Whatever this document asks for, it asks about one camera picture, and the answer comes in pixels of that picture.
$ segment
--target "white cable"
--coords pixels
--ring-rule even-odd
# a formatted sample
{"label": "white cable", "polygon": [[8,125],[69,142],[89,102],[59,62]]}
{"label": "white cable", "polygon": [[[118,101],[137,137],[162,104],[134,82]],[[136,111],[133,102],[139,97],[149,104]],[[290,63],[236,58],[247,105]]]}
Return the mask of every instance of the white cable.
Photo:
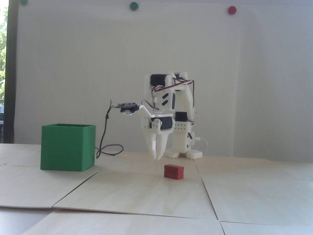
{"label": "white cable", "polygon": [[198,116],[198,120],[197,121],[199,121],[200,120],[200,117],[199,117],[199,115],[195,112],[195,115],[197,115]]}
{"label": "white cable", "polygon": [[208,151],[208,148],[209,148],[209,145],[208,145],[208,142],[205,139],[203,139],[203,138],[201,138],[201,139],[204,140],[207,143],[207,149],[205,150],[205,153],[204,153],[204,155],[206,155],[207,151]]}
{"label": "white cable", "polygon": [[204,152],[204,156],[205,156],[207,154],[209,145],[208,145],[208,142],[206,141],[206,139],[203,139],[203,138],[200,138],[200,137],[195,137],[195,141],[200,141],[200,140],[204,140],[206,142],[206,144],[207,144],[207,149]]}

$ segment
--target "white robotic arm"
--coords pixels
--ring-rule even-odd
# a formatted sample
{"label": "white robotic arm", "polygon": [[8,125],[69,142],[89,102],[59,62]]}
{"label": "white robotic arm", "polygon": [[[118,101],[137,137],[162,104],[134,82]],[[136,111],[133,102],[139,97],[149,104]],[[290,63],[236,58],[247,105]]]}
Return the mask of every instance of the white robotic arm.
{"label": "white robotic arm", "polygon": [[[122,113],[137,112],[141,118],[149,153],[159,160],[163,155],[171,158],[185,154],[188,158],[202,157],[202,152],[191,150],[194,144],[194,81],[187,79],[187,73],[152,74],[146,77],[145,93],[150,101],[143,100],[141,106],[119,104]],[[186,112],[176,112],[177,101],[184,104]],[[143,105],[146,102],[150,111]],[[168,135],[173,133],[173,148],[166,151]]]}

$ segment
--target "wooden surface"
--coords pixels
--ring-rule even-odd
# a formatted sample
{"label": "wooden surface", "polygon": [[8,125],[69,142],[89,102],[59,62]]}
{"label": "wooden surface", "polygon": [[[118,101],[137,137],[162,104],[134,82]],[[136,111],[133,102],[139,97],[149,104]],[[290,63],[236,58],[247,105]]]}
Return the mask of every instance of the wooden surface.
{"label": "wooden surface", "polygon": [[283,168],[293,177],[303,181],[313,182],[313,164],[297,163],[297,162],[273,162],[277,166]]}
{"label": "wooden surface", "polygon": [[0,206],[51,208],[97,171],[95,166],[83,172],[1,166]]}
{"label": "wooden surface", "polygon": [[295,177],[267,159],[236,157],[203,157],[195,160],[201,175],[294,180]]}
{"label": "wooden surface", "polygon": [[53,212],[23,235],[223,235],[219,221],[92,212]]}
{"label": "wooden surface", "polygon": [[0,207],[0,235],[20,235],[52,210]]}
{"label": "wooden surface", "polygon": [[313,226],[276,226],[221,222],[225,235],[312,235]]}
{"label": "wooden surface", "polygon": [[313,225],[313,183],[202,176],[217,217],[225,222]]}
{"label": "wooden surface", "polygon": [[0,165],[40,166],[39,144],[0,144],[0,153]]}
{"label": "wooden surface", "polygon": [[[125,153],[96,164],[101,171],[54,207],[216,219],[193,160]],[[184,166],[184,179],[164,178],[165,164]]]}

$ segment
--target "red cube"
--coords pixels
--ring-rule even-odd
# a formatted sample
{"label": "red cube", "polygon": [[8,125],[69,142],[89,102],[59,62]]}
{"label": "red cube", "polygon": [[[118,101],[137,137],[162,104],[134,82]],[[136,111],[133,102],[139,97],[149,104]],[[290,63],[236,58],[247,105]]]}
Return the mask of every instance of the red cube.
{"label": "red cube", "polygon": [[176,165],[165,165],[164,166],[164,177],[175,180],[181,180],[184,178],[184,167]]}

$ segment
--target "red magnet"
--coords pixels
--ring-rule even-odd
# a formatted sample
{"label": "red magnet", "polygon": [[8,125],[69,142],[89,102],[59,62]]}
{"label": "red magnet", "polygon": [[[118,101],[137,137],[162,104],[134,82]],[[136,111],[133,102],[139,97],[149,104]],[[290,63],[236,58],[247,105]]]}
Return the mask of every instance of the red magnet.
{"label": "red magnet", "polygon": [[164,177],[175,180],[181,180],[184,178],[184,167],[176,165],[165,165],[164,166]]}
{"label": "red magnet", "polygon": [[231,6],[228,8],[228,13],[230,15],[234,15],[236,13],[236,11],[237,11],[237,8],[235,6]]}

